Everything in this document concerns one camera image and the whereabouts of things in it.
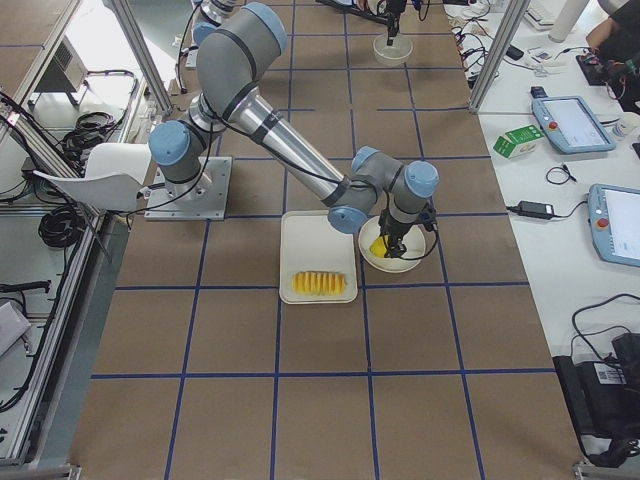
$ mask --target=white tray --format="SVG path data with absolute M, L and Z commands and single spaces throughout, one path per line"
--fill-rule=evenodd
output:
M 341 295 L 301 295 L 291 280 L 298 272 L 337 272 L 347 286 Z M 353 236 L 334 229 L 325 210 L 287 212 L 280 238 L 280 298 L 285 303 L 348 303 L 358 295 Z

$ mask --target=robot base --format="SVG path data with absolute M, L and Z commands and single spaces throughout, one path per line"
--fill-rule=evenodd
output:
M 204 165 L 205 159 L 200 157 L 200 163 Z M 171 202 L 153 209 L 154 205 L 162 205 L 172 198 L 164 188 L 152 190 L 147 203 L 147 208 L 152 210 L 145 212 L 145 218 L 149 221 L 224 220 L 232 163 L 232 157 L 210 157 L 203 176 L 211 179 L 211 185 L 203 195 L 188 202 Z M 154 183 L 163 182 L 164 175 L 158 169 Z

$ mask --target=person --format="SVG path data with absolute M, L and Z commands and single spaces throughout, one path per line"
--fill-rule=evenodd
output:
M 600 62 L 626 62 L 640 55 L 640 0 L 628 0 L 587 35 Z M 624 84 L 612 82 L 623 110 L 640 113 L 640 74 L 627 73 Z
M 604 60 L 624 62 L 640 52 L 640 0 L 629 0 L 587 35 Z

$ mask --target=blue grid line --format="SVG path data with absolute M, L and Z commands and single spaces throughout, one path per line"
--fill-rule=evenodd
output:
M 413 94 L 411 95 L 411 104 L 415 105 L 414 101 L 413 101 Z M 456 111 L 467 111 L 468 107 L 441 107 L 441 108 L 428 108 L 428 107 L 422 107 L 422 108 L 418 108 L 418 107 L 411 107 L 411 108 L 378 108 L 377 111 L 378 112 L 456 112 Z
M 276 350 L 280 352 L 280 340 L 276 341 Z M 434 377 L 446 375 L 537 375 L 555 374 L 552 367 L 531 368 L 471 368 L 449 370 L 384 370 L 367 372 L 281 372 L 279 370 L 279 355 L 275 372 L 187 372 L 182 373 L 95 373 L 92 380 L 136 380 L 136 379 L 163 379 L 172 378 L 362 378 L 362 377 Z
M 462 67 L 351 67 L 351 70 L 358 72 L 379 72 L 379 71 L 387 71 L 387 70 L 402 70 L 403 68 L 414 71 L 414 70 L 453 70 L 453 71 L 463 71 Z M 299 68 L 270 68 L 271 72 L 343 72 L 345 69 L 340 67 L 322 67 L 322 68 L 312 68 L 312 67 L 299 67 Z
M 411 99 L 411 108 L 407 109 L 411 112 L 413 116 L 413 124 L 416 129 L 416 136 L 418 138 L 418 149 L 420 150 L 420 157 L 424 158 L 424 147 L 422 145 L 422 135 L 420 133 L 420 122 L 418 121 L 418 114 L 416 113 L 416 102 L 415 96 L 413 95 L 413 89 L 411 88 L 411 76 L 409 75 L 409 70 L 407 69 L 407 64 L 403 64 L 403 70 L 405 79 L 407 80 L 407 89 L 409 90 L 409 98 Z
M 428 110 L 421 110 L 421 109 L 416 109 L 417 112 L 421 112 L 421 111 L 428 111 Z M 348 162 L 351 161 L 353 158 L 348 158 L 348 157 L 328 157 L 329 160 L 331 161 L 338 161 L 338 162 Z M 403 160 L 403 161 L 411 161 L 411 160 L 491 160 L 491 155 L 448 155 L 448 156 L 425 156 L 425 157 L 418 157 L 418 156 L 394 156 L 393 158 L 395 158 L 396 160 Z M 245 160 L 251 160 L 251 161 L 256 161 L 256 160 L 260 160 L 260 161 L 275 161 L 272 157 L 238 157 L 233 159 L 234 162 L 236 161 L 245 161 Z
M 425 160 L 491 160 L 491 155 L 442 155 L 427 156 Z
M 296 5 L 295 0 L 293 2 L 291 2 L 291 3 L 270 3 L 269 4 L 270 7 L 293 7 L 295 5 Z M 443 2 L 432 2 L 431 3 L 432 7 L 437 6 L 437 5 L 443 6 L 444 3 Z M 308 4 L 308 5 L 298 5 L 298 6 L 300 6 L 300 7 L 305 7 L 305 6 L 306 7 L 315 7 L 315 6 L 325 6 L 325 5 Z
M 259 219 L 259 218 L 282 218 L 282 214 L 281 213 L 264 213 L 264 214 L 246 214 L 246 215 L 227 215 L 225 216 L 225 219 L 238 219 L 238 218 L 248 218 L 248 219 Z
M 120 292 L 137 291 L 137 290 L 194 290 L 193 285 L 122 285 L 115 287 L 114 290 Z
M 348 23 L 347 16 L 343 15 L 344 22 L 344 41 L 345 41 L 345 49 L 346 49 L 346 65 L 347 65 L 347 85 L 349 88 L 349 117 L 351 119 L 351 147 L 352 152 L 355 155 L 356 152 L 356 122 L 355 122 L 355 113 L 353 111 L 353 96 L 352 96 L 352 79 L 351 79 L 351 64 L 349 62 L 349 33 L 348 33 Z M 371 425 L 371 457 L 373 460 L 373 473 L 375 480 L 380 480 L 380 459 L 378 456 L 378 435 L 376 431 L 376 408 L 375 408 L 375 399 L 374 399 L 374 390 L 373 390 L 373 377 L 371 376 L 371 339 L 369 336 L 369 314 L 367 308 L 367 289 L 366 289 L 366 281 L 364 276 L 364 260 L 362 255 L 360 255 L 360 281 L 362 283 L 362 310 L 363 310 L 363 322 L 364 322 L 364 341 L 365 341 L 365 352 L 367 357 L 367 391 L 369 395 L 369 418 Z
M 394 284 L 368 284 L 367 289 L 393 289 L 393 288 L 422 288 L 422 287 L 519 287 L 529 286 L 527 281 L 505 282 L 424 282 L 424 283 L 394 283 Z M 278 290 L 278 285 L 200 285 L 200 286 L 154 286 L 139 285 L 116 287 L 118 291 L 167 291 L 167 290 Z
M 180 410 L 182 409 L 182 396 L 184 394 L 184 386 L 186 381 L 187 366 L 189 364 L 189 353 L 191 350 L 191 340 L 193 337 L 193 328 L 195 325 L 196 311 L 198 308 L 198 297 L 200 294 L 200 281 L 202 280 L 202 271 L 204 270 L 205 254 L 207 252 L 207 242 L 209 239 L 209 231 L 211 229 L 211 221 L 207 220 L 204 230 L 204 238 L 202 240 L 202 248 L 200 250 L 200 262 L 198 264 L 198 275 L 196 277 L 196 289 L 193 294 L 193 304 L 191 306 L 191 318 L 189 320 L 189 329 L 187 331 L 187 341 L 184 348 L 184 356 L 182 359 L 182 372 L 180 375 L 180 387 L 178 388 L 178 397 L 176 399 L 176 409 L 173 416 L 173 425 L 171 427 L 171 439 L 169 440 L 169 451 L 167 453 L 167 462 L 165 465 L 164 479 L 169 480 L 171 477 L 171 464 L 173 461 L 173 451 L 176 444 L 176 435 L 178 433 L 178 422 L 180 420 Z
M 287 107 L 289 111 L 287 112 L 287 120 L 291 121 L 291 106 L 293 103 L 293 58 L 294 58 L 294 30 L 296 25 L 296 0 L 293 0 L 293 8 L 291 14 L 291 49 L 289 52 L 289 91 L 287 94 Z M 288 195 L 288 186 L 289 186 L 289 173 L 288 170 L 284 169 L 284 184 L 282 188 L 282 210 L 280 211 L 281 215 L 287 210 L 287 195 Z M 274 379 L 273 379 L 273 405 L 272 405 L 272 417 L 271 417 L 271 454 L 269 458 L 269 479 L 274 480 L 276 476 L 276 455 L 277 455 L 277 441 L 278 441 L 278 401 L 279 401 L 279 392 L 280 392 L 280 379 L 278 378 L 278 374 L 280 372 L 280 337 L 282 331 L 282 299 L 278 295 L 278 309 L 276 314 L 276 345 L 275 345 L 275 359 L 274 359 Z
M 364 317 L 364 341 L 367 355 L 367 388 L 369 390 L 369 415 L 371 417 L 371 450 L 373 454 L 373 470 L 375 479 L 380 480 L 380 460 L 378 457 L 378 436 L 376 432 L 376 411 L 373 391 L 373 376 L 371 367 L 371 337 L 369 335 L 369 308 L 367 304 L 367 283 L 364 273 L 364 259 L 360 256 L 360 281 L 362 283 L 362 309 Z
M 94 373 L 91 380 L 132 380 L 139 378 L 180 378 L 180 373 Z
M 275 479 L 276 453 L 277 453 L 277 428 L 278 428 L 278 395 L 280 390 L 280 333 L 282 331 L 282 300 L 278 297 L 278 316 L 276 320 L 276 351 L 273 379 L 273 415 L 271 419 L 271 463 L 269 478 Z
M 290 33 L 291 37 L 341 37 L 344 33 Z M 350 37 L 377 37 L 379 33 L 350 33 Z M 406 33 L 406 36 L 411 37 L 445 37 L 450 36 L 451 32 L 412 32 Z
M 473 440 L 473 448 L 476 453 L 476 461 L 478 463 L 478 471 L 480 472 L 480 479 L 485 480 L 484 463 L 482 461 L 482 453 L 480 452 L 480 441 L 478 439 L 478 431 L 476 429 L 476 422 L 473 416 L 473 405 L 471 403 L 471 394 L 469 393 L 469 385 L 467 383 L 467 376 L 464 368 L 464 358 L 462 355 L 462 345 L 460 343 L 460 335 L 458 332 L 458 325 L 456 322 L 455 309 L 453 308 L 453 297 L 451 296 L 451 288 L 448 282 L 447 265 L 444 257 L 444 249 L 442 242 L 438 242 L 438 251 L 440 253 L 440 265 L 442 267 L 442 275 L 445 281 L 445 292 L 447 294 L 447 303 L 449 305 L 449 315 L 451 316 L 451 328 L 453 329 L 453 338 L 456 344 L 456 353 L 458 355 L 458 363 L 460 365 L 460 378 L 462 380 L 462 389 L 464 391 L 465 403 L 467 405 L 467 415 L 469 417 L 469 427 L 471 429 L 471 437 Z
M 438 213 L 440 218 L 442 217 L 507 217 L 509 212 L 464 212 L 464 213 Z

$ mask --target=power adapter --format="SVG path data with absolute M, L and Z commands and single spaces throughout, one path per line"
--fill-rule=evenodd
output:
M 542 220 L 551 220 L 556 216 L 553 211 L 553 205 L 549 203 L 527 202 L 521 200 L 514 207 L 507 207 L 512 213 L 521 217 L 541 218 Z
M 520 60 L 524 55 L 524 52 L 520 50 L 518 47 L 509 45 L 509 48 L 507 49 L 507 53 L 505 55 L 512 60 Z

